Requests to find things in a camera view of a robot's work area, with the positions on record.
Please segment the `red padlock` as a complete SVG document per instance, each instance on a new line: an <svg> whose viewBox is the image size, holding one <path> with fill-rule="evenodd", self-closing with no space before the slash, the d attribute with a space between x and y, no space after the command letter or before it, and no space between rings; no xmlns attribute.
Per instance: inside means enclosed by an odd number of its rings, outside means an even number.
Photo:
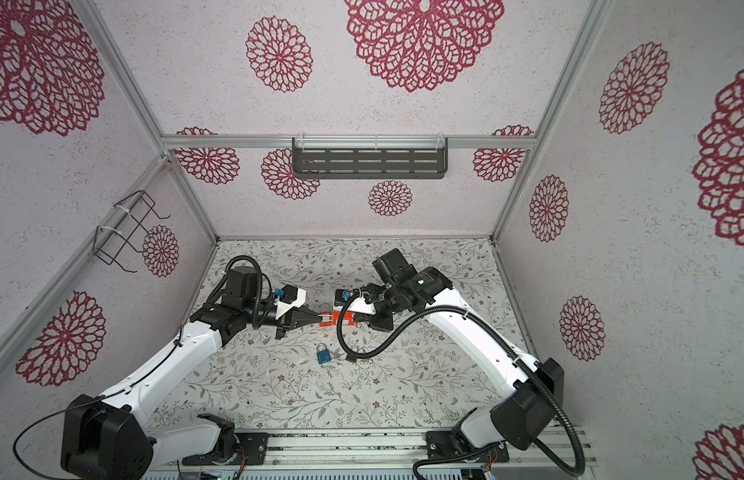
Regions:
<svg viewBox="0 0 744 480"><path fill-rule="evenodd" d="M343 315L340 315L339 312L336 312L334 317L335 317L336 324L342 323L343 325L353 326L353 327L358 325L354 312L346 312Z"/></svg>
<svg viewBox="0 0 744 480"><path fill-rule="evenodd" d="M335 326L337 322L337 315L338 312L335 311L322 312L319 326L323 328Z"/></svg>

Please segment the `blue padlock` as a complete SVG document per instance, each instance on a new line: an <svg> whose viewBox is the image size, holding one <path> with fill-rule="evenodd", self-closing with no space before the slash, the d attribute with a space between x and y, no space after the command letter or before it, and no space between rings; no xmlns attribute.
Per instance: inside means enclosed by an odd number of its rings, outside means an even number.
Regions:
<svg viewBox="0 0 744 480"><path fill-rule="evenodd" d="M324 343L317 345L316 356L319 365L324 365L332 361L332 352Z"/></svg>

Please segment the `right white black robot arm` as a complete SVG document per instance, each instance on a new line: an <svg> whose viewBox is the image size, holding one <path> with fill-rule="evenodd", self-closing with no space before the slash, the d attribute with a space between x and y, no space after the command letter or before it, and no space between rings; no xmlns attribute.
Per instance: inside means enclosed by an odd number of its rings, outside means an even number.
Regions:
<svg viewBox="0 0 744 480"><path fill-rule="evenodd" d="M499 396L495 404L459 422L458 438L475 448L505 440L519 450L528 449L556 416L530 378L538 378L562 403L563 368L553 359L541 362L508 341L438 269L419 271L398 249L378 257L373 266L383 282L375 312L385 319L404 311L423 312L482 369Z"/></svg>

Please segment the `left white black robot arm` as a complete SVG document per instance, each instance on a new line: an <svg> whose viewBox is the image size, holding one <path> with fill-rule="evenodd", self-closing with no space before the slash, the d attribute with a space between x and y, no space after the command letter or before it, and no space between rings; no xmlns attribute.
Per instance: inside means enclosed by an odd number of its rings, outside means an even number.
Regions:
<svg viewBox="0 0 744 480"><path fill-rule="evenodd" d="M247 328L272 326L275 337L318 324L307 293L286 284L271 289L253 258L226 268L202 307L141 367L98 397L81 395L64 418L61 467L81 479L139 479L150 469L191 456L228 463L240 443L233 422L201 414L187 425L152 431L151 416L200 364Z"/></svg>

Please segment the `aluminium front rail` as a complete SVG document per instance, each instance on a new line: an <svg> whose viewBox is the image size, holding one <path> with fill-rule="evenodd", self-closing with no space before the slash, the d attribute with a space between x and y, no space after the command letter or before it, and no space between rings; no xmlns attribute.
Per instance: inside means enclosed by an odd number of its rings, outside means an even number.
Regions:
<svg viewBox="0 0 744 480"><path fill-rule="evenodd" d="M279 430L279 431L239 431L252 433L268 433L270 435L265 462L260 466L183 466L181 460L192 456L171 453L154 463L153 470L165 465L179 465L182 470L191 467L199 468L239 468L246 472L256 468L282 469L318 469L356 468L373 466L376 468L412 469L415 462L429 460L425 442L424 429L371 429L371 430ZM506 440L506 448L510 455L507 463L489 463L494 466L512 468L552 468L556 472L561 469L535 443L527 449L518 449ZM460 455L452 459L438 460L442 464L465 464L467 458L482 453L480 449L475 453Z"/></svg>

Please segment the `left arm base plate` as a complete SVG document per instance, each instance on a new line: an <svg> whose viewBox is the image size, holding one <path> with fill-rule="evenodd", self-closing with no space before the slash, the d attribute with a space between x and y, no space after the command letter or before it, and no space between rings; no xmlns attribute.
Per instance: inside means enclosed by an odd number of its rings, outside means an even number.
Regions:
<svg viewBox="0 0 744 480"><path fill-rule="evenodd" d="M192 455L181 460L183 466L260 466L265 462L270 435L268 433L237 432L236 439L225 441L211 452Z"/></svg>

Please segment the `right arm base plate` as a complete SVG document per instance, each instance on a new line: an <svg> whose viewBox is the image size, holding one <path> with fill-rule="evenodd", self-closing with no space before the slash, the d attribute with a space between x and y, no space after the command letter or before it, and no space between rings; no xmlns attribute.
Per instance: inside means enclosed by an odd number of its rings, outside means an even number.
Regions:
<svg viewBox="0 0 744 480"><path fill-rule="evenodd" d="M478 450L478 447L472 446L460 434L447 430L427 431L425 433L425 442L429 460L452 459L460 455L475 453ZM501 441L492 450L467 458L466 462L489 464L507 463L509 460L510 455L506 448L506 443Z"/></svg>

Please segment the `grey slotted wall shelf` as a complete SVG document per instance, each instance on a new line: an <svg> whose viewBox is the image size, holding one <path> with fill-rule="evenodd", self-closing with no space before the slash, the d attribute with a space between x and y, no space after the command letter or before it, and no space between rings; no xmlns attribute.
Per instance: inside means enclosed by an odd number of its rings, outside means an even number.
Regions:
<svg viewBox="0 0 744 480"><path fill-rule="evenodd" d="M449 166L448 140L439 137L422 146L406 142L386 145L330 145L292 140L292 170L301 180L432 180Z"/></svg>

